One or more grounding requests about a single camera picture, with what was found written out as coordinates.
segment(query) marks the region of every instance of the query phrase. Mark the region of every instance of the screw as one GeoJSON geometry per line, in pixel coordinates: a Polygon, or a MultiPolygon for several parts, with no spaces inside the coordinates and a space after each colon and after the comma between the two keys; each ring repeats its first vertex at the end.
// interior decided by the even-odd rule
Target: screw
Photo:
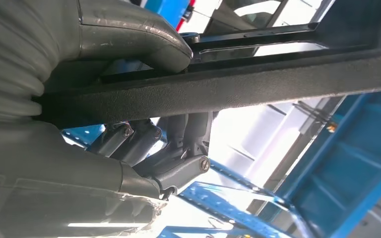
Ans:
{"type": "Polygon", "coordinates": [[[161,135],[162,135],[161,130],[160,130],[160,129],[157,129],[157,130],[155,131],[154,138],[155,138],[156,140],[158,140],[158,139],[161,138],[161,135]]]}
{"type": "Polygon", "coordinates": [[[199,163],[201,171],[204,173],[209,170],[209,159],[207,157],[202,157],[199,163]]]}
{"type": "Polygon", "coordinates": [[[132,129],[129,127],[126,127],[124,130],[124,136],[130,136],[132,134],[132,129]]]}

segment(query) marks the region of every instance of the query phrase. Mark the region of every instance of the black textured surface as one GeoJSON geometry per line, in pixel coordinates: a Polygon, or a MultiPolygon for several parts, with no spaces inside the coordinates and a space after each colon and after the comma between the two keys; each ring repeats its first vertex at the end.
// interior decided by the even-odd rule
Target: black textured surface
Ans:
{"type": "Polygon", "coordinates": [[[48,94],[40,119],[66,128],[376,90],[381,50],[369,50],[48,94]]]}

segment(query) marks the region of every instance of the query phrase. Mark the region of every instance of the blue vehicle body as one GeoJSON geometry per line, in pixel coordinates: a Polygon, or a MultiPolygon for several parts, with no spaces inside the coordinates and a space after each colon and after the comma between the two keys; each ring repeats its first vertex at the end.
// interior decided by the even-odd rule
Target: blue vehicle body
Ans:
{"type": "Polygon", "coordinates": [[[189,0],[148,0],[145,8],[163,16],[176,28],[188,5],[189,0]]]}

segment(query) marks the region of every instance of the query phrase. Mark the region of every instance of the red part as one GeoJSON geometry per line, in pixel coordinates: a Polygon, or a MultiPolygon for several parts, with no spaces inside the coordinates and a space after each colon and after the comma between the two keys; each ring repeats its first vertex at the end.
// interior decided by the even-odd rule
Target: red part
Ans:
{"type": "MultiPolygon", "coordinates": [[[[195,5],[195,2],[196,0],[190,0],[189,1],[189,6],[194,6],[195,5]]],[[[176,30],[179,31],[180,27],[183,25],[183,23],[185,22],[185,20],[183,19],[180,19],[180,22],[178,23],[177,27],[176,27],[176,30]]]]}

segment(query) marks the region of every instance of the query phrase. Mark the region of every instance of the glass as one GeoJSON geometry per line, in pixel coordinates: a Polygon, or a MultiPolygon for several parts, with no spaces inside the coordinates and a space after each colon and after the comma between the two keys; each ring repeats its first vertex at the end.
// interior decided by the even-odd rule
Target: glass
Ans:
{"type": "Polygon", "coordinates": [[[223,0],[205,34],[265,28],[282,0],[223,0]]]}

